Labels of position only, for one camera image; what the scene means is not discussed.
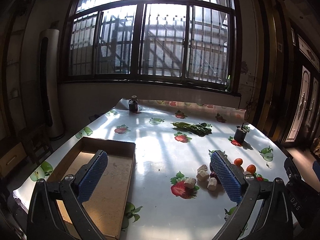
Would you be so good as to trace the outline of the near orange tangerine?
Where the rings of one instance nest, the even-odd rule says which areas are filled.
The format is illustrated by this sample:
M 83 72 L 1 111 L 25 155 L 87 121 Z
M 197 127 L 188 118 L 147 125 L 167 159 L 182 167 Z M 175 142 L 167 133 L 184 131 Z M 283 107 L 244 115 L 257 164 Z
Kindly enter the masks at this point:
M 251 165 L 248 165 L 247 168 L 246 168 L 246 171 L 249 172 L 250 174 L 255 174 L 256 172 L 256 166 L 251 164 Z

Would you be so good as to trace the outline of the white tower fan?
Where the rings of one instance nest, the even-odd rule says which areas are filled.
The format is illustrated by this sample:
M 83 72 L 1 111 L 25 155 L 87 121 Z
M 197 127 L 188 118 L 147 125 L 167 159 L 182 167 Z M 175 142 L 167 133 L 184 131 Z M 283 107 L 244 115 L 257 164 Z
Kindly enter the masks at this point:
M 59 31 L 46 29 L 39 36 L 37 59 L 37 90 L 39 92 L 40 113 L 51 138 L 63 136 L 59 100 L 57 93 L 57 52 Z

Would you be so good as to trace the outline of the window with metal bars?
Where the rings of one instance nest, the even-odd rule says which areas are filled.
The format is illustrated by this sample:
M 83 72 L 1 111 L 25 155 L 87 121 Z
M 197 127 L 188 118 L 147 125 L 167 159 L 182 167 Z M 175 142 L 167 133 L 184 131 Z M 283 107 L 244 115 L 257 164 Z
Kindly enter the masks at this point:
M 235 93 L 241 39 L 239 0 L 71 0 L 60 73 Z

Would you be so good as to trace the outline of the dark purple plum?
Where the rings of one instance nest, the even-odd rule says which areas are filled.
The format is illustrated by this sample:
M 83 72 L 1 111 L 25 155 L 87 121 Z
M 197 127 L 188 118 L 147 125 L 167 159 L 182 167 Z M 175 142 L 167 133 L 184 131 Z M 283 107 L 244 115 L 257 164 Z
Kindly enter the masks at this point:
M 215 178 L 216 180 L 218 180 L 218 177 L 215 172 L 210 173 L 210 178 Z

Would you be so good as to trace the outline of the far orange tangerine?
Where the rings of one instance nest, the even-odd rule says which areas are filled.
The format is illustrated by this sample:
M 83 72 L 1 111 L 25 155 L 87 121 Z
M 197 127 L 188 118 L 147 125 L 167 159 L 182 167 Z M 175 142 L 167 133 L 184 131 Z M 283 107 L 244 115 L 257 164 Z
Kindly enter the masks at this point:
M 237 158 L 234 160 L 234 165 L 241 166 L 243 163 L 243 160 L 241 158 Z

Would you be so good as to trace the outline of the dark glass jar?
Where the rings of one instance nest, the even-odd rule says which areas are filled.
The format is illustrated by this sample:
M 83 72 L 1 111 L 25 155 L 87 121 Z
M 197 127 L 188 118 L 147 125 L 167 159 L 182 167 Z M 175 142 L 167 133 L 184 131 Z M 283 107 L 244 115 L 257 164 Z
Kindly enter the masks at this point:
M 132 95 L 131 99 L 129 100 L 129 110 L 133 113 L 139 112 L 138 100 L 136 95 Z

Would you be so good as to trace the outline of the wooden door with glass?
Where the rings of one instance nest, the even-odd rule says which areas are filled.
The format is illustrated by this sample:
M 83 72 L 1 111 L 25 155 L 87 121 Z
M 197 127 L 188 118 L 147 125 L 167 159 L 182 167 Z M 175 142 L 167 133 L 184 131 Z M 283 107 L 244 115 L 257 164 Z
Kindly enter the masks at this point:
M 285 146 L 307 148 L 319 126 L 319 53 L 297 29 L 291 29 L 293 43 L 292 102 Z

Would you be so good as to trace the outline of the green bottle on sill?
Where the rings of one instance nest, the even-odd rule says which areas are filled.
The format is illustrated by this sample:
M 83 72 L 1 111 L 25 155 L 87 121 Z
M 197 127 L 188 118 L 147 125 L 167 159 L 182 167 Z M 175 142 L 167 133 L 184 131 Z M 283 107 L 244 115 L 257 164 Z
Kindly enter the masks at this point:
M 227 77 L 227 82 L 226 82 L 226 86 L 225 86 L 225 91 L 229 92 L 230 91 L 230 86 L 231 86 L 231 76 L 228 75 Z

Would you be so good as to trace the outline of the black cup with stick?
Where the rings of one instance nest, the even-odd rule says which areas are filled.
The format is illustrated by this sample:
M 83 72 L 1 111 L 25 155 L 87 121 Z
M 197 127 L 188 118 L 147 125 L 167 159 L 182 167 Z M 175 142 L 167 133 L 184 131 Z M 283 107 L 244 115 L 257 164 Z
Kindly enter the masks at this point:
M 239 144 L 243 144 L 245 137 L 248 133 L 247 127 L 242 123 L 241 126 L 236 127 L 236 131 L 234 134 L 234 140 L 238 142 Z

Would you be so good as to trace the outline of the green leafy vegetable bunch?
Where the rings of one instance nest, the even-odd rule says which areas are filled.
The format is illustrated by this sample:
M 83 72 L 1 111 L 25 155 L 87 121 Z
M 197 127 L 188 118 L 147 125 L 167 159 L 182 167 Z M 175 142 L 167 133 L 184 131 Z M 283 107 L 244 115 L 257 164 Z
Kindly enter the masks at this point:
M 186 122 L 173 122 L 172 125 L 181 131 L 187 131 L 198 135 L 199 137 L 204 137 L 212 133 L 211 125 L 205 122 L 198 124 L 189 124 Z

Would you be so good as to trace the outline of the orange tangerine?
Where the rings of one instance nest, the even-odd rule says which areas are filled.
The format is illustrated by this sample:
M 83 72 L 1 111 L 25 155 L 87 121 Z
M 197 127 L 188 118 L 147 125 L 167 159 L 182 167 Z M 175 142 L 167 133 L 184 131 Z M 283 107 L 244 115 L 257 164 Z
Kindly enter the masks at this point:
M 256 172 L 256 166 L 251 164 L 251 165 L 248 165 L 247 168 L 246 168 L 246 171 L 249 172 L 250 174 L 255 174 Z
M 237 158 L 234 160 L 234 165 L 241 166 L 243 163 L 243 160 L 241 158 Z

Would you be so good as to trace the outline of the fruit print tablecloth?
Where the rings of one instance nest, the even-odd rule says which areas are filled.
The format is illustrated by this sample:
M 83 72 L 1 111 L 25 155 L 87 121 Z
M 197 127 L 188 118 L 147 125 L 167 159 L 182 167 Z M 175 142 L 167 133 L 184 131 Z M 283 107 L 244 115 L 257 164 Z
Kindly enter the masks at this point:
M 139 110 L 130 112 L 128 101 L 122 99 L 71 137 L 136 145 L 120 239 L 212 239 L 234 202 L 221 187 L 210 192 L 200 181 L 194 193 L 182 187 L 183 178 L 194 178 L 201 165 L 209 164 L 210 151 L 221 150 L 229 161 L 241 158 L 243 168 L 255 165 L 257 175 L 266 180 L 279 177 L 288 182 L 285 154 L 257 128 L 250 128 L 244 146 L 231 142 L 236 127 L 244 122 L 242 109 L 141 100 Z M 173 122 L 205 122 L 212 126 L 212 133 L 199 137 L 176 129 Z M 45 161 L 13 191 L 24 211 L 29 209 L 36 180 L 48 180 L 52 172 L 52 165 Z

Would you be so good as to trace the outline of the cardboard tray box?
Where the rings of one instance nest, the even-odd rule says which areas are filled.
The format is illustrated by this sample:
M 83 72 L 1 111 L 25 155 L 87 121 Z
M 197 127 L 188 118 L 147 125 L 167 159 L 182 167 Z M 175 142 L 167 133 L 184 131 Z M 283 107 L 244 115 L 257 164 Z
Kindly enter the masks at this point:
M 98 150 L 107 153 L 108 164 L 84 209 L 106 239 L 120 239 L 121 226 L 135 162 L 133 142 L 83 137 L 71 139 L 46 161 L 53 167 L 48 181 L 75 174 Z

